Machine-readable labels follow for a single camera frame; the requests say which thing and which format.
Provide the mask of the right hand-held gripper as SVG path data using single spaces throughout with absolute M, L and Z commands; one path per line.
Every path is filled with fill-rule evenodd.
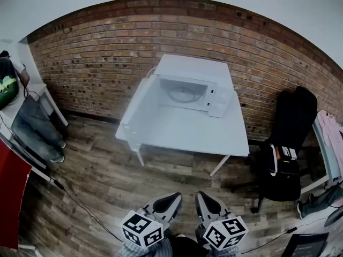
M 242 217 L 229 211 L 221 200 L 198 191 L 195 204 L 201 221 L 196 229 L 199 244 L 209 244 L 216 250 L 226 250 L 238 245 L 247 234 L 247 226 Z

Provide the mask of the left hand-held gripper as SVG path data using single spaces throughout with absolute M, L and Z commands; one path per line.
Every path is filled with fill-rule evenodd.
M 151 198 L 146 207 L 131 210 L 122 221 L 124 238 L 140 248 L 162 241 L 181 203 L 182 194 L 176 192 Z

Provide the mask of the round glass turntable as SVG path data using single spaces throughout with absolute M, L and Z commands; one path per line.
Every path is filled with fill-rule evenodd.
M 203 96 L 203 94 L 197 95 L 190 88 L 186 87 L 176 87 L 166 92 L 172 101 L 182 104 L 196 102 Z

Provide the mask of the person's right forearm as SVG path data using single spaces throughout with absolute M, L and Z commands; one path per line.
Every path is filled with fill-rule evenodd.
M 206 257 L 241 257 L 241 252 L 237 246 L 223 250 L 217 250 L 211 247 Z

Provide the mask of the person's dark trousers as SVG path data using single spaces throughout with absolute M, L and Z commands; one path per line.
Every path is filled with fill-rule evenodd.
M 207 257 L 209 250 L 188 237 L 170 238 L 173 257 Z

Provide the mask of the white square table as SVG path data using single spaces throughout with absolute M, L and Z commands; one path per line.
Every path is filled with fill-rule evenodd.
M 140 82 L 132 100 L 137 97 L 146 80 L 144 78 Z M 127 143 L 125 121 L 132 110 L 132 100 L 115 134 L 117 139 Z M 214 172 L 217 172 L 231 156 L 247 157 L 247 133 L 237 94 L 233 94 L 226 113 L 221 118 L 208 116 L 204 111 L 160 105 L 158 101 L 151 132 L 142 145 L 222 155 L 223 159 Z M 141 165 L 144 165 L 140 149 L 135 153 Z

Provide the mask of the black bag with white label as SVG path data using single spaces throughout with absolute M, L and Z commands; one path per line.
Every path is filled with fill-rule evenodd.
M 272 201 L 295 201 L 300 197 L 300 170 L 294 149 L 267 145 L 263 150 L 260 189 Z

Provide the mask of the white microwave door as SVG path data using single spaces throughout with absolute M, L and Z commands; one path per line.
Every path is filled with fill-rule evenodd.
M 158 89 L 160 79 L 157 75 L 150 76 L 141 91 L 133 101 L 130 115 L 125 121 L 125 135 L 134 152 L 139 151 L 141 144 L 151 132 L 158 110 Z

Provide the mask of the black laptop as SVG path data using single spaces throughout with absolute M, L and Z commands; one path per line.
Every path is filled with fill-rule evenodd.
M 281 257 L 319 257 L 327 245 L 329 233 L 294 234 Z

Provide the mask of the black office chair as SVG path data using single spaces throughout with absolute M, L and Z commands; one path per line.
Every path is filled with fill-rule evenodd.
M 293 92 L 282 91 L 278 95 L 271 134 L 259 145 L 255 158 L 248 157 L 245 161 L 245 164 L 250 167 L 250 171 L 256 176 L 256 179 L 231 188 L 231 191 L 235 192 L 239 188 L 257 187 L 259 199 L 257 206 L 251 209 L 253 214 L 260 211 L 263 200 L 267 199 L 263 196 L 260 189 L 261 172 L 263 171 L 263 150 L 269 144 L 285 146 L 294 149 L 298 156 L 316 119 L 317 104 L 317 98 L 314 94 L 301 86 L 298 86 Z

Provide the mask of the white microwave oven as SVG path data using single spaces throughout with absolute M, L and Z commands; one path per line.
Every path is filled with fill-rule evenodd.
M 207 59 L 164 54 L 154 74 L 160 79 L 160 104 L 206 112 L 211 117 L 224 116 L 234 87 L 227 64 Z M 172 101 L 167 90 L 190 88 L 203 96 L 196 102 Z

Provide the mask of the pink garment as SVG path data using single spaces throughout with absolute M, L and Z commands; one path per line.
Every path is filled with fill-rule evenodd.
M 318 121 L 322 129 L 324 142 L 331 145 L 338 162 L 340 173 L 343 176 L 343 126 L 340 126 L 333 115 L 321 110 L 318 114 Z

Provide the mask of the red panel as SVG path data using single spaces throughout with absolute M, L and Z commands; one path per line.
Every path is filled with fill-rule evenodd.
M 0 140 L 0 246 L 18 249 L 19 214 L 31 169 Z

